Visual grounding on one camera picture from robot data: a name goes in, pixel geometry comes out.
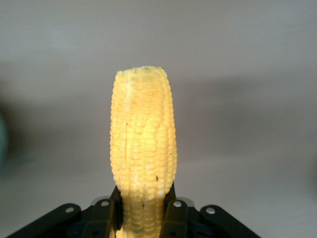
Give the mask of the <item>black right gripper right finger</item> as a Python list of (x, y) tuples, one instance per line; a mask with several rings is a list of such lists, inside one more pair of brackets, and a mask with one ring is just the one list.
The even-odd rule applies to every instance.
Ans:
[(174, 186), (164, 200), (163, 238), (256, 238), (258, 235), (216, 205), (199, 211), (177, 198)]

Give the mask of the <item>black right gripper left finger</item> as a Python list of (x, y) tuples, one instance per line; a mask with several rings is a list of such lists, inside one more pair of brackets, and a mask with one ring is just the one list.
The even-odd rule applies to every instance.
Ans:
[(113, 238), (122, 224), (122, 199), (117, 187), (111, 196), (95, 199), (85, 210), (63, 204), (10, 234), (9, 238)]

